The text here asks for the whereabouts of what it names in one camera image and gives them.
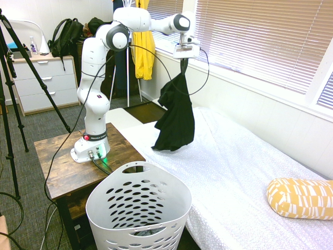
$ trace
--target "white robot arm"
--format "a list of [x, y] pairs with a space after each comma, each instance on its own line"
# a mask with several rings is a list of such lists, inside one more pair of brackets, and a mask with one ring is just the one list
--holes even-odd
[[91, 90], [85, 103], [86, 130], [71, 150], [72, 158], [78, 163], [89, 161], [92, 157], [105, 158], [110, 151], [105, 124], [105, 114], [110, 106], [108, 98], [100, 91], [100, 86], [105, 79], [104, 64], [107, 52], [110, 49], [126, 49], [129, 31], [159, 31], [166, 35], [179, 33], [180, 43], [176, 46], [173, 56], [176, 59], [196, 58], [200, 52], [199, 42], [194, 37], [195, 15], [191, 12], [154, 20], [145, 9], [125, 7], [118, 8], [113, 14], [113, 19], [112, 24], [101, 26], [96, 32], [96, 37], [86, 39], [83, 44], [82, 78], [78, 88], [81, 103], [87, 99], [90, 87]]

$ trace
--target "tripod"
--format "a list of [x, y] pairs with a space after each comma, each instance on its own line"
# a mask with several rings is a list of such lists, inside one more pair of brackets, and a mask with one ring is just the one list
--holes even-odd
[[[36, 79], [38, 80], [38, 83], [40, 84], [41, 88], [44, 90], [46, 96], [50, 100], [52, 106], [54, 107], [55, 111], [57, 112], [57, 114], [58, 114], [60, 120], [62, 121], [63, 125], [65, 126], [66, 130], [70, 133], [70, 131], [71, 131], [70, 127], [67, 125], [66, 121], [62, 117], [57, 105], [55, 104], [55, 102], [53, 101], [52, 97], [50, 96], [50, 94], [47, 90], [47, 86], [44, 84], [41, 77], [37, 73], [37, 71], [36, 71], [35, 67], [33, 66], [31, 60], [29, 59], [29, 56], [26, 53], [23, 45], [21, 44], [20, 40], [16, 36], [14, 30], [12, 29], [12, 26], [10, 25], [9, 21], [7, 20], [7, 18], [4, 15], [2, 15], [2, 10], [1, 9], [0, 9], [0, 20], [2, 21], [2, 23], [6, 27], [8, 33], [10, 34], [10, 36], [13, 39], [13, 41], [15, 42], [15, 44], [17, 45], [20, 53], [22, 54], [22, 56], [26, 60], [27, 64], [29, 65], [31, 71], [33, 72]], [[17, 122], [18, 122], [18, 128], [20, 129], [21, 135], [22, 135], [24, 149], [25, 149], [26, 152], [28, 152], [29, 149], [28, 149], [27, 142], [26, 142], [25, 136], [24, 136], [24, 131], [23, 131], [24, 125], [21, 122], [19, 110], [17, 108], [17, 103], [15, 101], [15, 96], [14, 96], [14, 92], [13, 92], [13, 89], [12, 89], [12, 86], [14, 85], [14, 82], [11, 80], [10, 75], [9, 75], [9, 71], [8, 71], [8, 68], [9, 68], [11, 76], [13, 78], [16, 78], [16, 73], [15, 73], [14, 66], [12, 64], [12, 59], [11, 59], [10, 55], [11, 55], [11, 53], [7, 49], [6, 41], [5, 41], [3, 32], [1, 30], [1, 27], [0, 27], [0, 61], [1, 61], [2, 69], [4, 71], [4, 75], [5, 75], [5, 78], [6, 78], [5, 84], [8, 86], [10, 97], [11, 97], [11, 100], [12, 100], [12, 103], [13, 103], [13, 106], [14, 106], [14, 111], [15, 111]], [[19, 195], [19, 189], [18, 189], [18, 184], [17, 184], [17, 176], [16, 176], [15, 163], [14, 163], [14, 154], [13, 154], [13, 151], [12, 151], [12, 143], [11, 143], [11, 138], [10, 138], [8, 117], [7, 117], [7, 113], [6, 113], [5, 94], [4, 94], [4, 89], [3, 89], [3, 85], [2, 85], [1, 76], [0, 76], [0, 104], [1, 104], [1, 109], [3, 111], [3, 121], [4, 121], [7, 148], [8, 148], [8, 155], [6, 156], [6, 159], [10, 161], [12, 178], [13, 178], [14, 188], [15, 188], [15, 195], [16, 195], [16, 198], [19, 199], [20, 195]]]

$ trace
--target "gray carpet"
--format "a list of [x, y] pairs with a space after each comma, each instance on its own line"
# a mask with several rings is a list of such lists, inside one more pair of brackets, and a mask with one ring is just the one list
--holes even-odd
[[[131, 106], [140, 104], [139, 96], [131, 97]], [[118, 107], [126, 107], [126, 98], [114, 99], [111, 109]], [[82, 106], [73, 106], [61, 109], [65, 121], [73, 128], [75, 120]], [[8, 106], [8, 123], [12, 140], [12, 148], [15, 156], [16, 173], [18, 177], [19, 192], [21, 202], [24, 208], [24, 221], [21, 227], [12, 235], [16, 241], [27, 250], [40, 249], [44, 236], [45, 215], [50, 202], [44, 194], [44, 176], [41, 166], [34, 148], [34, 142], [58, 135], [66, 134], [61, 120], [54, 110], [42, 112], [34, 115], [21, 116], [22, 123], [25, 128], [25, 138], [27, 140], [29, 152], [24, 152], [24, 146], [20, 130], [17, 128], [17, 121], [13, 106]], [[85, 109], [81, 114], [76, 130], [84, 129]], [[2, 116], [0, 116], [0, 192], [15, 194], [12, 182], [10, 162], [6, 160], [7, 144]], [[20, 220], [20, 208], [11, 198], [0, 196], [0, 212], [6, 216], [8, 231], [12, 231]], [[56, 212], [50, 224], [47, 244], [48, 249], [57, 249], [58, 240], [61, 233], [61, 224], [58, 213]], [[18, 249], [11, 242], [12, 249]], [[66, 231], [64, 230], [61, 240], [62, 250], [71, 249]]]

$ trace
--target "white wall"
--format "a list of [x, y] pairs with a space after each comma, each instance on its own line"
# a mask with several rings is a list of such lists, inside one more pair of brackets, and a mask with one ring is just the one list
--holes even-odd
[[[82, 24], [93, 17], [111, 21], [113, 15], [112, 0], [0, 0], [0, 8], [8, 19], [26, 19], [36, 22], [43, 30], [46, 40], [52, 39], [55, 27], [66, 18], [78, 18]], [[29, 36], [34, 36], [40, 48], [41, 36], [38, 28], [29, 23], [11, 22], [21, 43], [29, 46]], [[1, 25], [6, 43], [12, 42], [7, 30]], [[7, 86], [4, 86], [6, 103], [10, 104]]]
[[[158, 53], [171, 77], [180, 72], [178, 61]], [[207, 74], [188, 66], [189, 93], [199, 89]], [[141, 90], [149, 99], [160, 96], [169, 81], [164, 67], [155, 60], [150, 81]], [[207, 85], [191, 101], [212, 108], [248, 128], [280, 151], [333, 179], [333, 123], [297, 108], [210, 76]]]

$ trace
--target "window blinds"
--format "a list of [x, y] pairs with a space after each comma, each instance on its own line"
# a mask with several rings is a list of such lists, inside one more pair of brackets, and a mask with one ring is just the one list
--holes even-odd
[[324, 0], [197, 0], [196, 36], [210, 63], [304, 94], [333, 37], [332, 13]]
[[[150, 0], [148, 11], [152, 19], [163, 19], [176, 13], [183, 12], [183, 0]], [[160, 32], [153, 32], [155, 41], [164, 41], [173, 48], [179, 42], [180, 35], [163, 35]]]
[[333, 109], [333, 73], [319, 97], [318, 104]]

